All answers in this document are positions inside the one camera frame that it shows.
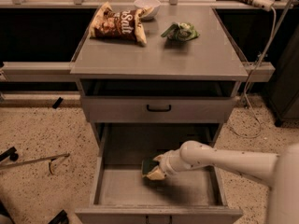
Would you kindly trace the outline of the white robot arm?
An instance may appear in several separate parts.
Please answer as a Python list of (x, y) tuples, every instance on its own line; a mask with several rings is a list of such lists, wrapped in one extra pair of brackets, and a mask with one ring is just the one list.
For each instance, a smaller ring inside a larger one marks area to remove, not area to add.
[(164, 180), (180, 172), (213, 166), (270, 188), (265, 224), (299, 224), (299, 144), (282, 153), (225, 150), (197, 141), (142, 161), (142, 175)]

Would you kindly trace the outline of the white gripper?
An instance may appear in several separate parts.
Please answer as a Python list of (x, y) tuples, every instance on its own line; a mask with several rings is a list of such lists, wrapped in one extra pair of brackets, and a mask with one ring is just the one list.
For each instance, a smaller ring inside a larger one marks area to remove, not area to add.
[(149, 180), (164, 180), (167, 175), (175, 175), (178, 172), (189, 170), (189, 164), (181, 158), (179, 150), (170, 150), (159, 154), (153, 160), (160, 163), (160, 168), (156, 166), (146, 174), (146, 178)]

